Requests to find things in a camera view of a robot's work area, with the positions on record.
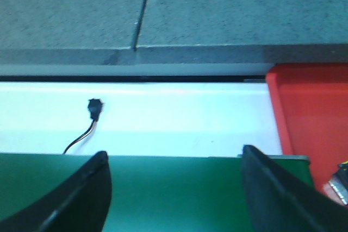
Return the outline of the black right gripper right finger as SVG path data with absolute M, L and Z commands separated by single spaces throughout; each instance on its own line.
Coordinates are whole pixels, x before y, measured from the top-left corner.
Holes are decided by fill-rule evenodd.
M 255 146 L 243 147 L 241 175 L 255 231 L 347 231 L 347 208 Z

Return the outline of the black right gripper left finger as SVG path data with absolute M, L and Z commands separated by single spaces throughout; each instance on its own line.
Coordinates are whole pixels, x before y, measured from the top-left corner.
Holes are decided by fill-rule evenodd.
M 112 198 L 107 152 L 28 207 L 1 221 L 1 231 L 102 231 Z

